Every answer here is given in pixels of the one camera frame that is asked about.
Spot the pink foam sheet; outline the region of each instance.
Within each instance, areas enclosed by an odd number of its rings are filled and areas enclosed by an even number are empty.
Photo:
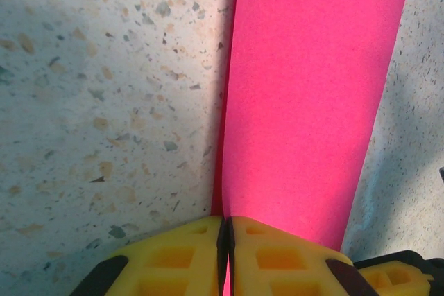
[[[237,0],[220,161],[226,216],[340,248],[403,5]]]

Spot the speckled concrete surface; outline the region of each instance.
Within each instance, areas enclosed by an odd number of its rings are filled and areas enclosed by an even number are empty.
[[[0,294],[207,214],[232,0],[0,0]],[[443,0],[407,0],[343,250],[442,256]]]
[[[0,0],[1,295],[208,215],[231,3]]]
[[[343,243],[360,260],[444,257],[444,0],[406,0]]]

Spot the yellow plastic part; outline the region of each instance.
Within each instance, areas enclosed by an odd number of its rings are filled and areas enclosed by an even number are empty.
[[[249,218],[233,227],[236,296],[348,296],[325,264],[345,255]]]
[[[210,216],[123,247],[129,262],[106,296],[217,296],[217,237]]]
[[[362,268],[359,273],[380,296],[429,296],[428,280],[433,280],[431,275],[400,261]]]

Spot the square hole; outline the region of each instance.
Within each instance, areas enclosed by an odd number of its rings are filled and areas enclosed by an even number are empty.
[[[140,283],[134,296],[184,296],[187,287],[183,279],[149,279]]]
[[[367,280],[367,282],[374,288],[374,289],[380,289],[383,287],[389,286],[385,274],[381,272],[376,272],[369,275],[364,275],[364,279]]]
[[[188,268],[193,260],[193,247],[163,247],[156,251],[146,263],[154,268]]]
[[[394,286],[397,284],[406,284],[411,281],[409,274],[401,268],[387,270],[387,275]]]
[[[272,281],[273,296],[321,296],[321,288],[312,281]]]
[[[305,264],[299,254],[291,248],[264,247],[256,252],[261,270],[303,270]]]
[[[199,227],[195,230],[193,230],[192,234],[205,234],[208,231],[208,227],[206,225],[203,225],[202,227]]]

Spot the black plastic part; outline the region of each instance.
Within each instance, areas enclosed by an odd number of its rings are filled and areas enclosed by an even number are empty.
[[[227,224],[224,219],[219,227],[219,235],[217,236],[217,283],[219,296],[223,294],[223,285],[227,277],[227,262],[229,251],[229,236]]]
[[[444,167],[439,168],[439,175],[441,176],[441,179],[442,179],[443,182],[444,182]]]
[[[105,296],[128,263],[126,256],[102,261],[84,278],[70,296]]]
[[[229,260],[230,260],[230,286],[231,286],[231,296],[234,296],[234,263],[236,262],[234,259],[234,250],[236,248],[236,238],[234,237],[234,227],[233,227],[233,219],[227,219],[227,230],[228,230],[228,243],[230,245],[228,249]]]
[[[425,260],[419,253],[406,250],[358,261],[353,263],[353,265],[359,270],[361,268],[379,265],[381,263],[388,263],[389,261],[400,261],[402,263],[406,263],[407,265],[419,268],[419,270],[424,274],[430,274],[434,280],[429,281],[429,296],[444,295],[444,259],[434,258]]]
[[[336,259],[327,259],[325,262],[349,296],[378,296],[375,289],[353,266]]]

